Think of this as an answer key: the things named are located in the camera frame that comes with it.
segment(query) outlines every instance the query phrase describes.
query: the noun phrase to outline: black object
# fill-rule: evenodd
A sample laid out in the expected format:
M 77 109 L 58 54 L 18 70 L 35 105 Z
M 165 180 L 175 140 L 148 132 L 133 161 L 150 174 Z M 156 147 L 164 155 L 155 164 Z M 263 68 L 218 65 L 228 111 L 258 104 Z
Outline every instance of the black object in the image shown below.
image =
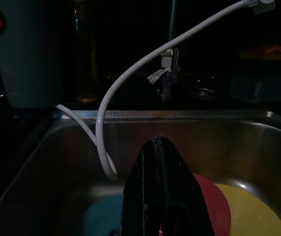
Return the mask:
M 201 188 L 175 145 L 148 141 L 125 184 L 121 236 L 213 236 Z

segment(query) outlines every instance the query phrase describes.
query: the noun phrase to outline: stainless steel sink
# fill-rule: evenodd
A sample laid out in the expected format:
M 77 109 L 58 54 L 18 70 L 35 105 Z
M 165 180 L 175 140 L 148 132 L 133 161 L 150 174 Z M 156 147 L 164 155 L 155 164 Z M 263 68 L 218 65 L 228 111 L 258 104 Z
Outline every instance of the stainless steel sink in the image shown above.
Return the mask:
M 96 112 L 81 111 L 94 128 Z M 105 138 L 119 180 L 110 182 L 77 124 L 56 120 L 0 199 L 0 235 L 71 235 L 92 203 L 121 193 L 141 146 L 176 144 L 192 172 L 249 191 L 281 219 L 281 116 L 268 111 L 110 111 Z

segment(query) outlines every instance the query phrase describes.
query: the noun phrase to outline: white cord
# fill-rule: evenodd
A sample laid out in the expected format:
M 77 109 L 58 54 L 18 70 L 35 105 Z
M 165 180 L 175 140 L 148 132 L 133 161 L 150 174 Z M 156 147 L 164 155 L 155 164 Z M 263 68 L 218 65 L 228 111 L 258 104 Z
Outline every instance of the white cord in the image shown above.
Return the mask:
M 94 133 L 85 124 L 85 122 L 82 120 L 82 118 L 79 115 L 77 115 L 76 113 L 74 113 L 73 111 L 71 111 L 70 109 L 68 109 L 67 107 L 65 107 L 61 104 L 56 105 L 56 108 L 63 111 L 70 118 L 75 120 L 83 128 L 83 130 L 86 132 L 86 134 L 90 137 L 92 142 L 95 145 L 97 145 L 96 144 L 96 137 L 95 137 Z M 113 161 L 111 160 L 111 158 L 110 158 L 110 156 L 107 152 L 106 152 L 106 160 L 100 158 L 100 162 L 101 162 L 102 168 L 105 171 L 108 178 L 111 179 L 111 180 L 115 180 L 116 179 L 116 168 L 115 168 L 115 165 L 114 165 Z
M 110 168 L 110 160 L 107 157 L 107 152 L 105 148 L 104 138 L 103 138 L 103 122 L 106 114 L 106 110 L 108 107 L 108 104 L 112 97 L 114 96 L 115 92 L 119 89 L 119 87 L 137 70 L 139 70 L 143 65 L 154 59 L 155 57 L 159 56 L 162 52 L 166 51 L 169 48 L 173 48 L 177 44 L 183 42 L 184 40 L 188 39 L 189 37 L 193 36 L 197 32 L 201 31 L 205 27 L 209 26 L 210 24 L 214 23 L 215 21 L 219 20 L 220 18 L 236 11 L 237 9 L 247 7 L 249 4 L 249 0 L 242 0 L 239 1 L 224 10 L 218 12 L 217 14 L 211 16 L 207 20 L 203 21 L 202 23 L 198 24 L 197 26 L 193 27 L 192 29 L 186 31 L 182 35 L 176 37 L 175 39 L 171 40 L 170 42 L 166 43 L 165 45 L 161 46 L 160 48 L 152 51 L 147 56 L 140 59 L 138 62 L 136 62 L 134 65 L 132 65 L 130 68 L 128 68 L 109 88 L 106 95 L 102 99 L 102 102 L 99 107 L 97 121 L 96 121 L 96 140 L 97 140 L 97 149 L 100 161 L 102 163 L 102 166 L 105 169 L 105 172 L 111 171 Z

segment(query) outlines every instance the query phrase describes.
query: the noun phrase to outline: white cable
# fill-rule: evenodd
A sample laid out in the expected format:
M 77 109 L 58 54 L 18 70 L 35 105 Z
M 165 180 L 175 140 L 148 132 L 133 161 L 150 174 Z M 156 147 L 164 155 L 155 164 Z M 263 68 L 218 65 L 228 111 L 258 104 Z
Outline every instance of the white cable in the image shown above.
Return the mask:
M 97 145 L 96 144 L 96 137 L 95 137 L 94 133 L 85 124 L 85 122 L 82 120 L 82 118 L 79 115 L 77 115 L 76 113 L 74 113 L 73 111 L 71 111 L 70 109 L 68 109 L 67 107 L 65 107 L 61 104 L 56 105 L 56 108 L 63 111 L 70 118 L 75 120 L 83 128 L 83 130 L 86 132 L 86 134 L 90 137 L 92 142 L 95 145 Z M 115 168 L 115 165 L 114 165 L 113 161 L 111 160 L 109 154 L 106 153 L 106 161 L 104 161 L 104 159 L 100 159 L 100 162 L 101 162 L 102 168 L 105 171 L 108 178 L 111 179 L 111 180 L 115 180 L 116 179 L 116 168 Z
M 160 48 L 152 51 L 147 56 L 140 59 L 130 68 L 128 68 L 109 88 L 106 95 L 102 99 L 102 102 L 99 107 L 97 121 L 96 121 L 96 140 L 97 140 L 97 149 L 100 161 L 102 166 L 107 167 L 107 171 L 111 170 L 109 165 L 109 159 L 107 158 L 107 152 L 105 148 L 104 138 L 103 138 L 103 122 L 106 114 L 106 110 L 110 100 L 112 99 L 115 92 L 119 89 L 119 87 L 137 70 L 139 70 L 143 65 L 154 59 L 155 57 L 159 56 L 162 52 L 166 51 L 169 48 L 173 48 L 177 44 L 183 42 L 184 40 L 188 39 L 192 35 L 196 34 L 197 32 L 201 31 L 205 27 L 209 26 L 210 24 L 214 23 L 215 21 L 219 20 L 220 18 L 236 11 L 237 9 L 247 7 L 249 4 L 249 0 L 242 0 L 239 1 L 224 10 L 216 13 L 215 15 L 211 16 L 207 20 L 203 21 L 202 23 L 198 24 L 197 26 L 193 27 L 192 29 L 186 31 L 182 35 L 176 37 L 175 39 L 171 40 L 170 42 L 166 43 L 165 45 L 161 46 Z

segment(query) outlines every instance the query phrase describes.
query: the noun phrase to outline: sink basin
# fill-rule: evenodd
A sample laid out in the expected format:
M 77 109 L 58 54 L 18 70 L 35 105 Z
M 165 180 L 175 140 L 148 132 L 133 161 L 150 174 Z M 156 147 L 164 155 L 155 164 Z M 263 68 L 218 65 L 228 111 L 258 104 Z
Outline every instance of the sink basin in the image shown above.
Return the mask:
M 95 111 L 80 111 L 94 129 Z M 122 193 L 141 146 L 165 136 L 193 173 L 242 188 L 281 219 L 281 116 L 269 111 L 109 111 L 105 143 L 118 181 L 71 119 L 52 126 L 0 198 L 0 235 L 69 236 L 81 213 Z

